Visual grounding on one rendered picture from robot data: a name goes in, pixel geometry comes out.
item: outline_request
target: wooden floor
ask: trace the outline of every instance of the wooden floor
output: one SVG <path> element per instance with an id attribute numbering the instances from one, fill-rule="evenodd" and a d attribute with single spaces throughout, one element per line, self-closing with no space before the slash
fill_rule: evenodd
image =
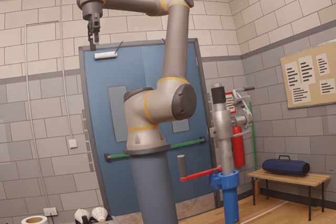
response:
<path id="1" fill-rule="evenodd" d="M 284 200 L 259 196 L 256 198 L 256 205 L 253 206 L 252 196 L 239 201 L 240 222 L 249 220 L 257 215 L 266 212 L 281 203 Z M 223 208 L 215 209 L 204 214 L 179 221 L 182 224 L 224 224 Z M 318 224 L 318 223 L 336 223 L 336 210 L 324 209 L 321 207 L 311 207 L 311 221 L 308 221 L 308 206 L 288 202 L 283 206 L 263 215 L 257 219 L 249 221 L 246 224 Z"/>

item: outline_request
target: navy blue bag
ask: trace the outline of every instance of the navy blue bag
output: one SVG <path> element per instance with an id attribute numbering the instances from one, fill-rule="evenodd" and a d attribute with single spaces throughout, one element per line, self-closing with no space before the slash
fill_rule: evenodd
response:
<path id="1" fill-rule="evenodd" d="M 289 159 L 280 159 L 280 157 L 288 157 Z M 304 175 L 309 172 L 310 165 L 304 161 L 290 160 L 287 155 L 279 155 L 279 159 L 264 161 L 262 168 L 273 173 Z"/>

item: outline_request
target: yellow stripe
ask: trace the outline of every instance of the yellow stripe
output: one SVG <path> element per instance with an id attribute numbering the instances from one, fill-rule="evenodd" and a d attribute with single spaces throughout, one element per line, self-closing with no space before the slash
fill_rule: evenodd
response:
<path id="1" fill-rule="evenodd" d="M 187 4 L 182 3 L 182 2 L 175 2 L 175 3 L 171 4 L 170 6 L 168 6 L 168 8 L 171 7 L 172 5 L 185 5 L 186 7 L 188 7 L 190 9 L 190 7 Z"/>
<path id="2" fill-rule="evenodd" d="M 150 130 L 150 129 L 155 129 L 158 128 L 159 125 L 151 125 L 151 126 L 146 126 L 146 127 L 139 127 L 139 128 L 130 128 L 128 131 L 143 131 L 143 130 Z"/>
<path id="3" fill-rule="evenodd" d="M 149 91 L 147 94 L 146 94 L 146 97 L 145 97 L 145 112 L 146 112 L 146 115 L 147 115 L 147 118 L 149 119 L 149 121 L 151 121 L 152 123 L 156 123 L 154 122 L 154 120 L 151 118 L 151 116 L 149 115 L 149 112 L 148 112 L 148 108 L 147 108 L 147 99 L 148 99 L 148 95 L 151 91 Z"/>
<path id="4" fill-rule="evenodd" d="M 166 78 L 161 78 L 160 80 L 158 80 L 158 82 L 156 84 L 158 84 L 161 81 L 166 81 L 166 80 L 175 80 L 175 81 L 182 81 L 184 83 L 190 84 L 187 80 L 184 80 L 182 78 L 178 78 L 178 77 L 166 77 Z"/>
<path id="5" fill-rule="evenodd" d="M 168 12 L 168 9 L 166 7 L 166 4 L 165 4 L 164 0 L 162 0 L 162 2 L 163 2 L 163 8 L 165 9 L 166 12 Z"/>
<path id="6" fill-rule="evenodd" d="M 161 4 L 161 7 L 160 7 L 160 10 L 159 10 L 158 14 L 160 14 L 160 12 L 162 11 L 162 2 L 161 2 L 161 0 L 159 0 L 159 1 L 160 1 L 160 4 Z"/>

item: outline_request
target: red fire extinguisher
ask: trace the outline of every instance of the red fire extinguisher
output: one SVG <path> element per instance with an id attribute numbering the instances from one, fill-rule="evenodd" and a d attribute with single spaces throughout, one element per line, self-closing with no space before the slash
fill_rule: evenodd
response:
<path id="1" fill-rule="evenodd" d="M 240 126 L 232 127 L 233 134 L 238 134 L 242 132 Z M 232 138 L 232 148 L 233 148 L 233 158 L 236 167 L 241 167 L 245 165 L 245 153 L 244 153 L 244 141 L 243 136 L 237 136 Z"/>

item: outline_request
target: tape roll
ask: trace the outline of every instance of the tape roll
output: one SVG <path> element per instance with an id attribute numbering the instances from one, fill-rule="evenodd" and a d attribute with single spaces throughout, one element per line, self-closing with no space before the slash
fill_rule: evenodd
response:
<path id="1" fill-rule="evenodd" d="M 45 216 L 30 216 L 21 221 L 21 224 L 49 224 Z"/>

